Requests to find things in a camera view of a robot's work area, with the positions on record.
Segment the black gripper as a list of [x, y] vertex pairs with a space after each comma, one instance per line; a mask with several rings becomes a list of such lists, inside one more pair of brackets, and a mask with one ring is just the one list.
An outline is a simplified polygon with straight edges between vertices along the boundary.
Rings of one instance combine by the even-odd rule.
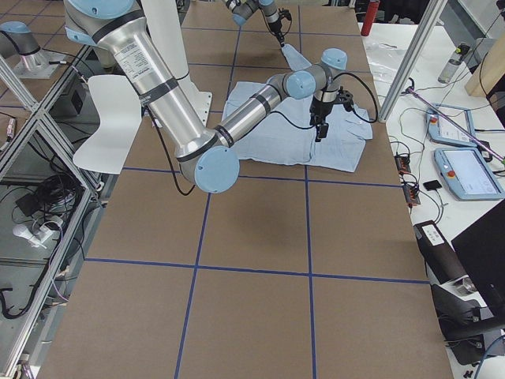
[[332, 112], [334, 105], [343, 105], [345, 111], [351, 112], [354, 109], [354, 97], [343, 88], [333, 91], [319, 90], [314, 93], [309, 107], [309, 125], [316, 126], [315, 142], [321, 142], [327, 137], [329, 125], [326, 123], [326, 117]]
[[285, 35], [290, 30], [290, 27], [288, 27], [286, 32], [282, 31], [283, 20], [292, 22], [292, 16], [288, 9], [278, 9], [275, 13], [267, 16], [268, 30], [279, 41], [280, 47], [285, 46]]

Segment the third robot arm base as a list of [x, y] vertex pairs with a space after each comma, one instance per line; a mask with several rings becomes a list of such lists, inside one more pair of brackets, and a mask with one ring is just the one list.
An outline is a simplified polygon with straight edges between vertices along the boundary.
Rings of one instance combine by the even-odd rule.
[[13, 72], [24, 79], [49, 79], [59, 66], [69, 64], [66, 54], [45, 51], [25, 23], [7, 21], [1, 24], [1, 56], [14, 55], [20, 61]]

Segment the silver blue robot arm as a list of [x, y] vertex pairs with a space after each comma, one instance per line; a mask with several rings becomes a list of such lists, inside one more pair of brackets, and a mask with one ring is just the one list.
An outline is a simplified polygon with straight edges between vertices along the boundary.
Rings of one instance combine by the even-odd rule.
[[181, 173], [207, 193], [228, 190], [240, 163], [232, 146], [263, 121], [284, 99], [335, 99], [347, 55], [337, 48], [320, 62], [274, 75], [221, 124], [209, 129], [197, 114], [168, 58], [186, 60], [181, 26], [172, 1], [66, 1], [69, 39], [109, 51], [175, 143]]
[[280, 9], [274, 0], [223, 0], [225, 7], [231, 12], [234, 22], [242, 27], [258, 10], [261, 12], [268, 32], [279, 42], [280, 47], [285, 46], [285, 36], [290, 27], [284, 32], [282, 21], [292, 23], [292, 16], [288, 9]]

